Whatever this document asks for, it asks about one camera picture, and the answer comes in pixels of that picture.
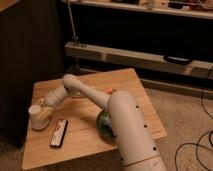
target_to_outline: cable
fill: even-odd
[[[212,70],[213,70],[213,66],[212,66],[211,69],[209,70],[206,79],[209,79],[209,76],[210,76]],[[206,114],[207,114],[211,119],[213,119],[213,116],[208,112],[208,110],[206,109],[206,107],[205,107],[205,105],[204,105],[204,101],[203,101],[204,91],[205,91],[205,82],[204,82],[204,84],[203,84],[203,88],[202,88],[202,91],[201,91],[201,97],[200,97],[200,99],[201,99],[201,104],[202,104],[202,107],[203,107],[204,111],[206,112]]]
[[[201,160],[200,160],[200,158],[199,158],[199,156],[198,156],[198,147],[201,147],[201,148],[204,148],[204,149],[206,149],[206,150],[209,150],[209,151],[213,152],[212,140],[209,141],[209,143],[210,143],[210,145],[211,145],[212,148],[209,148],[209,147],[207,147],[207,146],[204,146],[204,145],[201,145],[201,144],[200,144],[200,141],[201,141],[201,140],[203,139],[203,137],[206,136],[207,134],[209,134],[209,137],[210,137],[210,139],[211,139],[211,136],[213,135],[213,130],[204,133],[204,134],[199,138],[199,140],[198,140],[197,143],[184,143],[184,144],[181,144],[181,145],[177,148],[177,150],[176,150],[176,152],[175,152],[175,168],[176,168],[177,171],[179,171],[178,165],[177,165],[177,155],[178,155],[178,152],[179,152],[179,150],[180,150],[182,147],[184,147],[184,146],[186,146],[186,145],[193,145],[193,146],[196,146],[196,158],[197,158],[199,164],[200,164],[203,168],[205,168],[206,170],[212,171],[211,169],[209,169],[207,166],[205,166],[205,165],[201,162]]]
[[[200,141],[203,139],[203,137],[204,137],[205,135],[208,135],[208,134],[211,135],[212,133],[213,133],[213,131],[208,131],[208,132],[206,132],[205,134],[203,134],[203,135],[199,138],[197,144],[198,144],[198,145],[200,144]],[[199,156],[198,156],[198,145],[196,146],[196,158],[197,158],[198,162],[200,163],[200,165],[201,165],[203,168],[205,168],[206,170],[210,171],[211,169],[209,169],[208,167],[206,167],[206,166],[203,164],[203,162],[201,162],[201,160],[200,160],[200,158],[199,158]]]
[[[212,70],[213,70],[213,65],[212,65],[211,69],[208,71],[208,74],[207,74],[206,79],[209,79]],[[202,91],[201,91],[201,98],[200,98],[200,99],[201,99],[201,104],[202,104],[202,107],[203,107],[204,111],[206,112],[206,114],[207,114],[211,119],[213,119],[213,115],[210,114],[210,113],[208,112],[208,110],[206,109],[206,107],[205,107],[205,105],[204,105],[203,97],[204,97],[204,91],[205,91],[205,83],[206,83],[206,82],[204,82],[203,88],[202,88]],[[201,144],[200,144],[200,141],[201,141],[201,140],[203,139],[203,137],[205,137],[206,135],[209,135],[209,136],[208,136],[208,140],[209,140],[209,144],[210,144],[211,148],[209,148],[209,147],[207,147],[207,146],[204,146],[204,145],[201,145]],[[184,144],[181,144],[181,145],[177,148],[177,150],[176,150],[176,152],[175,152],[175,168],[176,168],[177,171],[178,171],[178,165],[177,165],[177,155],[178,155],[178,152],[179,152],[179,150],[180,150],[182,147],[184,147],[184,146],[186,146],[186,145],[194,145],[194,146],[196,146],[196,153],[195,153],[195,154],[196,154],[196,159],[197,159],[197,161],[199,162],[199,164],[200,164],[203,168],[205,168],[205,169],[208,170],[208,171],[212,171],[212,170],[209,169],[207,166],[205,166],[205,165],[203,164],[203,162],[200,160],[199,155],[198,155],[198,148],[199,148],[199,147],[200,147],[200,148],[204,148],[204,149],[206,149],[206,150],[209,150],[209,151],[213,152],[213,130],[204,133],[204,134],[198,139],[197,143],[184,143]]]

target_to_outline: white cylinder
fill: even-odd
[[[44,102],[48,107],[55,107],[60,104],[67,96],[69,96],[69,92],[64,88],[63,85],[61,85],[55,90],[49,92],[46,95]]]
[[[107,105],[124,166],[133,167],[140,163],[140,167],[143,168],[142,161],[159,157],[156,144],[133,97],[127,92],[116,91],[110,96]]]
[[[41,106],[37,105],[37,104],[30,106],[30,108],[28,109],[28,112],[30,115],[30,123],[32,125],[32,128],[37,131],[44,129],[49,124],[48,117],[43,120],[37,119],[37,117],[41,111],[42,111]]]

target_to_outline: black cabinet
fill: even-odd
[[[22,0],[0,13],[0,134],[25,139],[33,84],[61,77],[64,42],[55,0]]]

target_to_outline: white cup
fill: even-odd
[[[37,131],[40,131],[40,130],[44,129],[45,127],[47,127],[47,125],[49,124],[49,121],[50,121],[48,117],[43,120],[37,119],[37,117],[41,111],[42,111],[42,107],[37,104],[30,106],[30,108],[28,109],[32,128]]]

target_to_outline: shelf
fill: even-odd
[[[138,4],[118,3],[118,2],[111,2],[110,0],[69,0],[69,3],[78,4],[78,5],[105,7],[105,8],[112,8],[112,9],[213,19],[213,3],[212,4],[211,3],[208,3],[208,4],[176,3],[176,4],[182,4],[183,7],[181,9],[175,9],[175,8],[169,7],[169,3],[171,3],[171,1],[169,0],[155,0],[155,1],[139,0]]]

